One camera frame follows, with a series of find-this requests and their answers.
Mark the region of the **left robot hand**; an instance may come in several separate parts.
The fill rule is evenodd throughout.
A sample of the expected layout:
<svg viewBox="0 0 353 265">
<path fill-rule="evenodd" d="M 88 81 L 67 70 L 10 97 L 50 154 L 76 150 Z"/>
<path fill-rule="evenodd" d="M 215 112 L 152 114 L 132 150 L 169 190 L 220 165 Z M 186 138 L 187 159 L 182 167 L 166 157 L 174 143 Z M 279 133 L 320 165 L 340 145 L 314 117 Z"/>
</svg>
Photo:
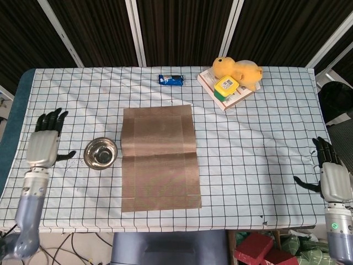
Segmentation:
<svg viewBox="0 0 353 265">
<path fill-rule="evenodd" d="M 26 160 L 31 168 L 50 168 L 58 161 L 74 157 L 75 151 L 65 155 L 58 153 L 61 131 L 67 115 L 68 111 L 58 108 L 53 112 L 39 116 L 26 152 Z"/>
</svg>

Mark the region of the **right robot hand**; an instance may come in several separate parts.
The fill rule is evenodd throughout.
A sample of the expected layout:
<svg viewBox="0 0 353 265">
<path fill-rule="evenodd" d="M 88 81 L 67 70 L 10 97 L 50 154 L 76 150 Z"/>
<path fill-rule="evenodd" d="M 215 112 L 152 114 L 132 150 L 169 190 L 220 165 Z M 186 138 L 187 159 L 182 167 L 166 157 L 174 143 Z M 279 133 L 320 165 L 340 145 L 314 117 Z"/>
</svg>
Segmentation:
<svg viewBox="0 0 353 265">
<path fill-rule="evenodd" d="M 347 203 L 352 200 L 352 190 L 348 169 L 342 164 L 332 145 L 321 137 L 312 139 L 319 162 L 320 181 L 306 183 L 294 176 L 300 187 L 319 193 L 328 203 Z"/>
</svg>

